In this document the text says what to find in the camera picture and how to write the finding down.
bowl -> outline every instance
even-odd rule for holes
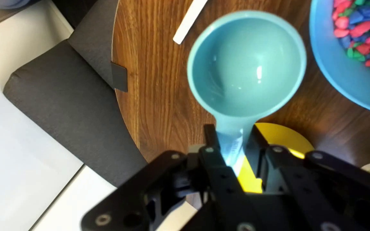
[[[310,34],[321,72],[342,95],[370,111],[370,70],[349,59],[334,37],[333,0],[312,0]]]

wood grain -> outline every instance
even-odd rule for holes
[[[370,112],[338,94],[319,71],[310,48],[310,0],[209,0],[197,23],[176,45],[172,37],[191,0],[119,0],[113,62],[127,68],[128,91],[117,91],[123,120],[146,161],[167,149],[186,153],[203,144],[203,125],[213,118],[193,98],[186,61],[198,35],[218,17],[240,9],[277,14],[307,46],[308,67],[295,96],[263,118],[297,130],[321,150],[355,164],[370,162]]]

